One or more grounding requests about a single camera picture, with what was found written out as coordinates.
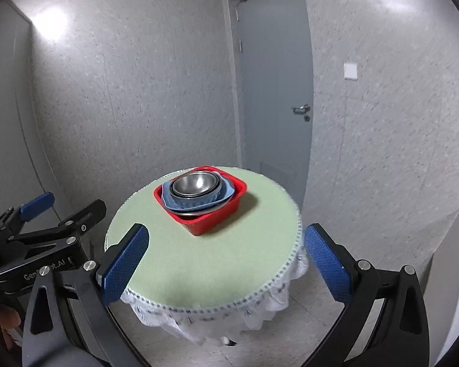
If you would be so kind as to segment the person's left hand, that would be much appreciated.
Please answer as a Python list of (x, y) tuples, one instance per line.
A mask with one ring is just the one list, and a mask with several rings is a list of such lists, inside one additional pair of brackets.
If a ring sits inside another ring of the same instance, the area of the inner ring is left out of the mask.
[(8, 331), (21, 325), (21, 317), (15, 309), (8, 306), (0, 306), (0, 325), (3, 332), (7, 349), (10, 350), (15, 345), (13, 338)]

